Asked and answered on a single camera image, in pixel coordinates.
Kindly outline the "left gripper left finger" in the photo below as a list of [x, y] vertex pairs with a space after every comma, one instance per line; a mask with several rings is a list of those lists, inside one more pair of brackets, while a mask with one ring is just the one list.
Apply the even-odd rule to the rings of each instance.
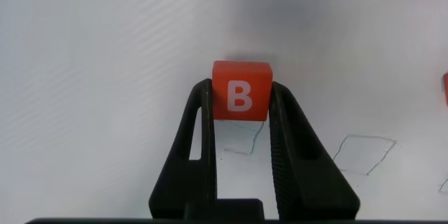
[[[209, 78], [191, 90], [174, 142], [148, 201], [154, 218], [182, 219], [187, 206], [210, 205], [217, 200], [212, 94]], [[191, 160], [198, 111], [201, 111], [201, 152], [200, 159]]]

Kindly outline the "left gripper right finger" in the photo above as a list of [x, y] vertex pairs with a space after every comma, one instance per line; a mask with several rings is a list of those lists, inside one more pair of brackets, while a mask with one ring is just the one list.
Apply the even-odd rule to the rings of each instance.
[[284, 85], [269, 103], [272, 176], [279, 219], [353, 220], [360, 200]]

